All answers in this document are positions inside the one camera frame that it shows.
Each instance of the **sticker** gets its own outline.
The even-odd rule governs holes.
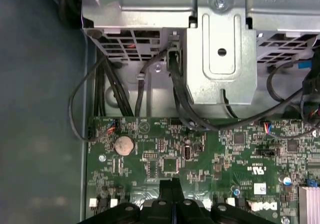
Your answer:
[[[267,194],[267,185],[265,183],[254,183],[253,184],[253,193],[255,195],[266,195]]]
[[[90,198],[89,199],[89,207],[90,208],[96,208],[98,204],[97,198]]]
[[[235,207],[236,206],[236,200],[234,198],[227,198],[226,203]]]

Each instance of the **gray surface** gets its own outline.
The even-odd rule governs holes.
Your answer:
[[[156,65],[160,64],[162,69],[160,72],[156,72]],[[146,82],[144,87],[144,96],[141,106],[142,117],[176,117],[176,109],[173,97],[172,81],[169,77],[169,73],[166,71],[165,62],[159,62],[149,68],[148,74],[146,75]],[[129,102],[131,107],[134,108],[135,101],[137,99],[137,86],[138,81],[136,75],[139,73],[142,67],[141,62],[130,62],[126,64],[121,70],[118,70],[120,80],[123,86],[128,92]],[[232,108],[235,113],[241,117],[249,117],[259,112],[265,111],[266,109],[278,104],[268,94],[266,89],[266,82],[268,73],[264,64],[257,65],[257,89],[253,96],[253,102],[251,105],[233,105]],[[281,97],[288,97],[298,89],[301,88],[302,81],[308,69],[297,69],[291,68],[276,74],[273,79],[274,89]],[[110,94],[109,82],[106,82],[106,112],[108,116],[120,116],[119,109],[115,108],[116,100],[113,95]],[[193,105],[196,112],[202,117],[208,118],[226,118],[229,117],[226,113],[223,105]]]
[[[51,0],[0,2],[0,223],[76,223],[83,150],[67,101],[84,75],[84,36],[63,28]],[[74,105],[80,130],[83,93]]]
[[[194,104],[251,104],[257,86],[256,31],[246,27],[246,0],[197,0],[198,26],[183,40],[183,77]],[[218,54],[219,49],[226,54]]]
[[[197,9],[196,0],[84,0],[83,7],[96,27],[188,27]],[[246,9],[255,29],[320,31],[319,0],[246,0]]]

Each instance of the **capacitor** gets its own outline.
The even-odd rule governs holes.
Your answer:
[[[289,185],[291,185],[291,183],[292,183],[291,178],[290,178],[290,177],[287,177],[285,174],[281,174],[281,175],[278,177],[278,180],[279,180],[279,182],[285,184],[286,186],[289,186]]]
[[[238,186],[233,185],[231,187],[231,192],[233,193],[233,195],[235,195],[236,197],[240,196],[240,189],[238,188]]]
[[[118,137],[114,143],[114,149],[120,156],[128,156],[135,148],[135,143],[129,136]]]

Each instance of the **white label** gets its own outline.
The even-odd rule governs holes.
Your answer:
[[[254,175],[264,175],[266,168],[262,167],[252,167],[252,171]]]
[[[116,205],[118,205],[118,199],[111,199],[110,200],[110,208],[113,208]]]
[[[226,203],[233,207],[236,206],[236,200],[234,198],[227,198]]]
[[[255,195],[266,195],[267,186],[265,183],[254,183],[253,184],[253,193]]]
[[[262,211],[262,210],[278,210],[278,204],[277,203],[252,203],[251,204],[251,210],[254,212]]]
[[[90,208],[96,208],[97,204],[98,204],[98,200],[96,198],[89,199],[89,207]]]

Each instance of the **power cable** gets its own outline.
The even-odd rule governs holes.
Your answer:
[[[98,83],[99,83],[99,86],[98,86],[98,100],[99,100],[99,111],[100,111],[100,116],[104,117],[107,115],[107,112],[106,112],[106,103],[105,103],[105,75],[104,75],[104,72],[103,72],[103,67],[98,67],[97,68],[98,71],[99,71],[99,80],[98,80]]]
[[[144,66],[142,67],[142,69],[140,70],[140,74],[143,74],[144,76],[146,75],[146,71],[148,70],[148,68],[156,63],[159,62],[161,59],[163,59],[165,56],[167,55],[167,50],[163,50],[161,51],[158,55],[152,57],[151,59],[149,59]],[[136,117],[138,117],[140,115],[140,110],[141,110],[141,105],[142,105],[142,99],[144,97],[144,91],[145,91],[145,80],[141,79],[138,81],[138,95],[136,98],[136,103],[135,103],[135,109],[134,109],[134,115]]]
[[[280,70],[282,70],[282,69],[284,69],[284,68],[288,68],[288,67],[291,67],[291,66],[294,65],[294,64],[298,64],[298,63],[302,63],[302,62],[309,62],[309,60],[291,61],[291,62],[288,62],[288,63],[284,63],[284,64],[280,65],[279,67],[277,67],[275,70],[273,70],[273,71],[270,73],[270,75],[268,76],[268,78],[267,78],[267,80],[266,80],[266,86],[267,86],[266,89],[267,89],[270,97],[271,97],[273,100],[275,100],[275,101],[277,101],[277,102],[282,102],[282,101],[284,100],[283,98],[281,98],[281,97],[275,92],[275,90],[274,90],[274,88],[273,88],[272,80],[273,80],[274,75],[275,75],[278,71],[280,71]],[[292,108],[294,108],[296,111],[300,112],[300,107],[299,107],[298,105],[296,105],[296,104],[294,104],[294,103],[291,103],[290,106],[291,106]]]
[[[180,121],[182,122],[182,124],[184,124],[187,128],[191,129],[191,130],[195,130],[195,131],[200,131],[200,132],[204,132],[204,131],[207,131],[206,128],[202,128],[202,127],[195,127],[193,125],[191,125],[182,115],[181,115],[181,112],[180,112],[180,103],[179,103],[179,100],[178,100],[178,97],[177,97],[177,94],[176,94],[176,91],[175,89],[173,89],[173,96],[174,96],[174,103],[175,103],[175,108],[176,108],[176,111],[178,113],[178,117],[180,119]]]
[[[178,100],[180,102],[180,104],[182,105],[182,107],[184,108],[184,110],[187,112],[187,114],[189,115],[189,117],[196,122],[197,124],[209,129],[209,130],[214,130],[214,131],[221,131],[221,130],[229,130],[229,129],[234,129],[234,128],[238,128],[244,125],[248,125],[252,122],[258,121],[259,119],[265,117],[265,116],[269,116],[274,114],[275,112],[277,112],[278,110],[283,109],[284,107],[286,107],[290,102],[292,102],[295,98],[299,97],[302,93],[302,89],[299,89],[297,92],[295,92],[294,94],[292,94],[290,97],[288,97],[287,99],[285,99],[284,101],[280,102],[278,105],[269,108],[268,110],[258,113],[252,117],[246,118],[246,119],[242,119],[238,122],[234,122],[234,123],[228,123],[228,124],[222,124],[222,125],[217,125],[214,126],[211,123],[206,122],[205,120],[203,120],[201,117],[199,117],[198,114],[196,114],[194,112],[194,110],[191,108],[188,99],[186,97],[186,92],[184,90],[184,85],[183,85],[183,81],[181,79],[180,76],[180,71],[178,68],[178,62],[177,62],[177,58],[176,58],[176,53],[175,52],[171,52],[169,54],[169,71],[171,74],[171,78],[172,78],[172,82],[173,82],[173,86],[175,88],[175,91],[177,93],[177,97]]]
[[[109,80],[111,89],[112,89],[112,91],[114,93],[114,97],[115,97],[115,99],[117,101],[117,104],[118,104],[118,107],[119,107],[119,109],[121,111],[121,114],[123,116],[127,116],[128,113],[127,113],[127,110],[125,109],[126,108],[125,104],[124,104],[124,102],[123,102],[123,100],[122,100],[122,98],[120,96],[119,90],[117,89],[117,87],[115,85],[115,81],[114,81],[113,77],[111,76],[111,72],[109,71],[110,70],[109,66],[105,63],[105,61],[103,61],[102,66],[103,66],[103,68],[105,70],[104,72],[105,72],[105,74],[106,74],[106,76],[107,76],[107,78]]]
[[[223,93],[222,97],[223,97],[223,101],[224,101],[225,107],[226,107],[227,111],[229,112],[230,116],[233,117],[233,118],[238,118],[238,116],[235,114],[235,112],[233,111],[233,109],[229,105],[229,100],[227,99],[226,94],[225,94],[226,90],[223,89],[222,93]]]
[[[84,82],[94,74],[95,70],[99,67],[100,64],[102,64],[102,62],[104,61],[105,57],[100,58],[92,67],[92,69],[86,74],[86,76],[81,80],[81,82],[76,86],[76,88],[73,90],[73,92],[71,93],[70,97],[69,97],[69,102],[68,102],[68,117],[69,117],[69,121],[70,121],[70,125],[71,128],[74,132],[74,134],[82,141],[84,142],[96,142],[99,139],[105,137],[108,135],[108,130],[106,130],[105,132],[103,132],[102,134],[100,134],[98,137],[92,138],[92,139],[87,139],[84,138],[80,135],[80,133],[77,131],[76,125],[75,125],[75,121],[74,121],[74,116],[73,116],[73,101],[75,98],[76,93],[79,91],[79,89],[81,88],[81,86],[84,84]]]
[[[98,116],[99,114],[99,72],[98,69],[95,71],[95,79],[94,79],[94,98],[93,98],[93,115]]]
[[[110,77],[114,81],[114,85],[116,86],[116,89],[120,93],[121,99],[123,101],[123,105],[126,109],[126,115],[133,117],[134,113],[132,112],[132,109],[130,107],[126,92],[125,92],[118,76],[116,75],[116,72],[114,71],[113,67],[111,66],[111,62],[107,58],[105,59],[105,63],[103,64],[103,66],[104,66],[105,70],[109,73]]]

